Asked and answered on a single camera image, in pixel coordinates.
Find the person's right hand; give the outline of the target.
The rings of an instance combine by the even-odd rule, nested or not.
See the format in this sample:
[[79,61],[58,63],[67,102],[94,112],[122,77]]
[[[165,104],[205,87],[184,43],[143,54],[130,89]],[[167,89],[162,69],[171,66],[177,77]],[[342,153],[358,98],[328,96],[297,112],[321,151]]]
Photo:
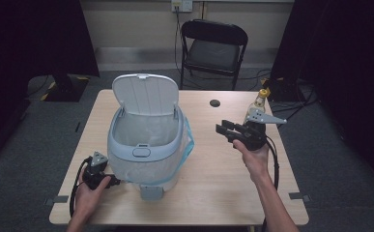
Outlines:
[[264,145],[262,148],[249,151],[243,142],[235,139],[233,141],[234,147],[242,153],[243,162],[250,174],[250,179],[259,184],[263,179],[269,176],[268,173],[268,154],[269,148]]

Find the clear bottle with yellow cap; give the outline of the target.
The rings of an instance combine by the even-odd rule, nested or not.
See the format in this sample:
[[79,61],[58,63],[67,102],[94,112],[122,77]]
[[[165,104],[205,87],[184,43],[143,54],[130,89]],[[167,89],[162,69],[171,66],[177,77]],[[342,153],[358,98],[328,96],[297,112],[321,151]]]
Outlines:
[[266,89],[261,89],[258,92],[254,102],[249,105],[245,115],[245,123],[253,119],[259,113],[265,112],[265,102],[269,92]]

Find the black folding chair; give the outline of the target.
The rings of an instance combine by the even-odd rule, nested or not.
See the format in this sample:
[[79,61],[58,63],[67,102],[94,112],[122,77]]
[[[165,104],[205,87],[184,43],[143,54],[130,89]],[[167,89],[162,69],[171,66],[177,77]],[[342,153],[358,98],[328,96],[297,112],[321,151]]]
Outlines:
[[181,84],[185,70],[232,76],[236,88],[248,35],[244,29],[229,23],[193,19],[181,27]]

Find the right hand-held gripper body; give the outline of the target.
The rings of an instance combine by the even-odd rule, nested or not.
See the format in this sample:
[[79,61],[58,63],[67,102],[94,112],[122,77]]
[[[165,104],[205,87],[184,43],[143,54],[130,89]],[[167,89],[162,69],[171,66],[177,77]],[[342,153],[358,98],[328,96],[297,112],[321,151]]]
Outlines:
[[282,125],[286,123],[286,119],[274,117],[260,109],[251,109],[244,123],[242,125],[236,124],[234,129],[243,136],[241,141],[246,148],[249,151],[255,151],[266,144],[267,124]]

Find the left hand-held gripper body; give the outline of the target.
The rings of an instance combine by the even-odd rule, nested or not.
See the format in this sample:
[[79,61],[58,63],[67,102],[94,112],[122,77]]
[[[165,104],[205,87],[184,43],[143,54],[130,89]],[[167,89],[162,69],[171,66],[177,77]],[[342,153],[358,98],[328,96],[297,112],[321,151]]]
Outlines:
[[95,152],[88,162],[84,174],[83,182],[90,188],[96,189],[105,177],[104,169],[107,166],[108,158],[99,152]]

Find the black stand base plate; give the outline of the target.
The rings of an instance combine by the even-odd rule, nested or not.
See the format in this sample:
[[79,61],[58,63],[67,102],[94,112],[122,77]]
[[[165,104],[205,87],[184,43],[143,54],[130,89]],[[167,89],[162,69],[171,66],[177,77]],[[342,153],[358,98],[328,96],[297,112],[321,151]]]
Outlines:
[[67,74],[54,75],[53,79],[42,96],[44,102],[78,102],[89,82],[87,77]]

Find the white and grey trash can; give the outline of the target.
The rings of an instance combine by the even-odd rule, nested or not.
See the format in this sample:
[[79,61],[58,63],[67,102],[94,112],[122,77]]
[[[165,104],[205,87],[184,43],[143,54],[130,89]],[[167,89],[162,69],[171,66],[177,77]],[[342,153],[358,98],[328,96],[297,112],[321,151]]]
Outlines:
[[119,104],[107,137],[112,171],[142,199],[160,200],[194,148],[178,85],[167,76],[133,73],[116,77],[112,90]]

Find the clear blue-trimmed trash bag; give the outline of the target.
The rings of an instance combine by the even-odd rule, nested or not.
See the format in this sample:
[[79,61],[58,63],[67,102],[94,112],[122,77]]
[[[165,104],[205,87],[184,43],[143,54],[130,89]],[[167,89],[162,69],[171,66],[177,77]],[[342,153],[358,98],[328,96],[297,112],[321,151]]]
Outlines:
[[172,189],[194,148],[187,118],[116,114],[107,138],[109,165],[115,176],[138,187]]

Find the dark curtain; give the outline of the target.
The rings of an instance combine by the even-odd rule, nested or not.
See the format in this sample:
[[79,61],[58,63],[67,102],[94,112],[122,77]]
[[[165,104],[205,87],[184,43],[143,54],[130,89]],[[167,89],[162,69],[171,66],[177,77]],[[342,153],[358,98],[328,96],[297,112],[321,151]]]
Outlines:
[[29,81],[99,69],[80,0],[0,0],[0,150],[29,105]]
[[374,170],[374,0],[294,0],[271,78],[312,82]]

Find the white wall outlet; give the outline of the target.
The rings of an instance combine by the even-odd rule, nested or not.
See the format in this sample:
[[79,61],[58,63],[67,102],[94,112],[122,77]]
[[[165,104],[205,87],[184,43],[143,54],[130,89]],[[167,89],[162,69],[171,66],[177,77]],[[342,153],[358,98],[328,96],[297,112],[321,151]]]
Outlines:
[[171,0],[171,11],[173,13],[191,13],[193,11],[193,1]]

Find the grey tape strip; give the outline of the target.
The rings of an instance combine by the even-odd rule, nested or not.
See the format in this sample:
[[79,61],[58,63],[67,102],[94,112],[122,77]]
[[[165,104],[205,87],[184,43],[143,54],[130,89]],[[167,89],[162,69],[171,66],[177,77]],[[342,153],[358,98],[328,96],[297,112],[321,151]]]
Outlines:
[[291,200],[300,199],[303,202],[311,201],[311,197],[308,194],[303,194],[301,192],[289,192],[289,197]]
[[52,198],[46,198],[44,201],[45,206],[53,206],[56,203],[67,203],[69,200],[68,195],[57,195]]

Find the person's left hand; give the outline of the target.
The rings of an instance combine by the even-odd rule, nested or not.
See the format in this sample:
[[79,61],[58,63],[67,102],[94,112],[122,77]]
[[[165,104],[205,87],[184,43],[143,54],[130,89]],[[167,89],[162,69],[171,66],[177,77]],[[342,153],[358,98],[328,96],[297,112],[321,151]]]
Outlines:
[[111,178],[104,177],[96,189],[90,189],[83,181],[83,172],[79,177],[79,186],[75,196],[75,207],[73,216],[75,218],[88,219],[96,210],[101,199],[102,192],[109,184]]

